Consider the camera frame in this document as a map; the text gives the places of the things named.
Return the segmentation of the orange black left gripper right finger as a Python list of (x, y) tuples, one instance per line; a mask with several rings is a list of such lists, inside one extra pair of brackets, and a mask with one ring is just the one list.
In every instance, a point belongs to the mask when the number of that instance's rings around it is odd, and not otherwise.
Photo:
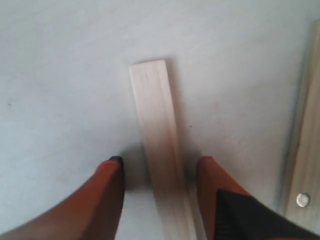
[(208, 240), (318, 240), (269, 209), (239, 185), (211, 156), (196, 166), (197, 201)]

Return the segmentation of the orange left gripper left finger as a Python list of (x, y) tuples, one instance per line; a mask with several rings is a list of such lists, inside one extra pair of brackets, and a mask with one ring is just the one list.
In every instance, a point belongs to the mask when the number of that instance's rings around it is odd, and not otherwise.
[(123, 159), (112, 156), (75, 192), (2, 240), (114, 240), (125, 196)]

